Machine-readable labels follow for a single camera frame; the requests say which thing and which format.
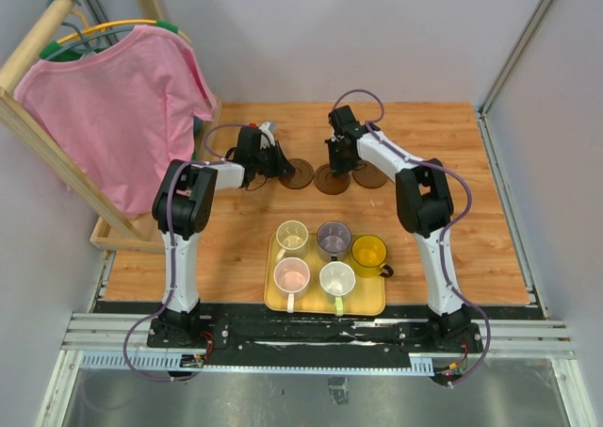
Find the brown coaster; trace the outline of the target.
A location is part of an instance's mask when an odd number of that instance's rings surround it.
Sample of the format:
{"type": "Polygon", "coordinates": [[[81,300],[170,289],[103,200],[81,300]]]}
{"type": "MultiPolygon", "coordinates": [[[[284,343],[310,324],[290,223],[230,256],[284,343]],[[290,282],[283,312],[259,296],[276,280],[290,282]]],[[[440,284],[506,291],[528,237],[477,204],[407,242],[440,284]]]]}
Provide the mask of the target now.
{"type": "Polygon", "coordinates": [[[382,187],[389,178],[371,163],[364,162],[360,167],[352,171],[355,182],[366,189],[377,189],[382,187]]]}
{"type": "Polygon", "coordinates": [[[348,173],[334,175],[330,165],[323,164],[314,173],[314,185],[324,194],[338,195],[349,188],[350,175],[348,173]]]}
{"type": "Polygon", "coordinates": [[[314,168],[302,158],[291,158],[289,163],[293,166],[292,174],[284,174],[279,177],[279,182],[287,189],[303,189],[307,187],[314,178],[314,168]]]}

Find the brown coaster top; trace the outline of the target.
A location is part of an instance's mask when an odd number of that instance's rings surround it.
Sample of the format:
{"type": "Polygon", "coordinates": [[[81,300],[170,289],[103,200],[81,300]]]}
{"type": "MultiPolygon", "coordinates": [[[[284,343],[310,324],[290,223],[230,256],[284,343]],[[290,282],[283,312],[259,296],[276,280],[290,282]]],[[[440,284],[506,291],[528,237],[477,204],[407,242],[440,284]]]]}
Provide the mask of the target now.
{"type": "Polygon", "coordinates": [[[287,189],[303,189],[307,187],[314,178],[314,168],[302,158],[291,158],[289,163],[293,166],[292,174],[284,174],[279,177],[279,182],[287,189]]]}

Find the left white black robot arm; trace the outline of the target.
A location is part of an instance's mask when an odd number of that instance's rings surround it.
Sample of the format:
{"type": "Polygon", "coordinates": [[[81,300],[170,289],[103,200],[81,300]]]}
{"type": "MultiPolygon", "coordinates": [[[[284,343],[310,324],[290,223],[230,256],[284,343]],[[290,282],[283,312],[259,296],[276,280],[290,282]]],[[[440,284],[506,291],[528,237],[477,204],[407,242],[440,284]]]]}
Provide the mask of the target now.
{"type": "Polygon", "coordinates": [[[196,347],[203,338],[197,252],[215,193],[245,189],[258,175],[270,179],[295,172],[274,138],[275,129],[273,122],[245,125],[226,157],[170,163],[152,207],[166,250],[166,289],[151,323],[148,346],[196,347]]]}

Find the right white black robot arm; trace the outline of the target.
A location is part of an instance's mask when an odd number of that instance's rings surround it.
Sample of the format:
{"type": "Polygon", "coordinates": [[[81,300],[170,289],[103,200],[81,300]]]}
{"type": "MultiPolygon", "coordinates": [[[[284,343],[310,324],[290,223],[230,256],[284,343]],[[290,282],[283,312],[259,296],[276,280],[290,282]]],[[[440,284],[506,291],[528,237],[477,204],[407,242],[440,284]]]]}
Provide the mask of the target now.
{"type": "Polygon", "coordinates": [[[427,340],[442,350],[465,341],[469,351],[482,351],[480,330],[471,322],[452,258],[449,228],[454,207],[446,169],[435,158],[405,153],[379,127],[360,124],[348,106],[334,108],[329,124],[333,134],[326,143],[333,176],[357,169],[364,160],[395,184],[398,219],[416,242],[427,283],[427,340]]]}

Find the brown coaster bottom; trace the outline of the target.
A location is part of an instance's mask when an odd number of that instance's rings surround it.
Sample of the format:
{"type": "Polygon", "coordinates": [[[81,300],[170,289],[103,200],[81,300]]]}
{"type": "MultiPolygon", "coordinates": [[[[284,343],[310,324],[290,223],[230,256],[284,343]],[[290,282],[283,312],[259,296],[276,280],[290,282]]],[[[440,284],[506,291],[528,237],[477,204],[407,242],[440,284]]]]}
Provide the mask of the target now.
{"type": "Polygon", "coordinates": [[[349,188],[350,175],[348,173],[334,175],[330,165],[323,164],[314,173],[314,185],[324,194],[338,195],[349,188]]]}

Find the yellow transparent mug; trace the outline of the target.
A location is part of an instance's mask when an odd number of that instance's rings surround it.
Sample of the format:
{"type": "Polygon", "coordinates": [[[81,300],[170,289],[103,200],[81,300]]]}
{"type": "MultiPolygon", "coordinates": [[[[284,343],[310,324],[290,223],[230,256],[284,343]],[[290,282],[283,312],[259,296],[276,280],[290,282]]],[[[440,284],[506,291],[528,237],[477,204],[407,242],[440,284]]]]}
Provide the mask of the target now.
{"type": "Polygon", "coordinates": [[[387,263],[387,247],[384,241],[374,235],[362,235],[351,245],[351,266],[357,277],[390,278],[394,269],[387,263]]]}

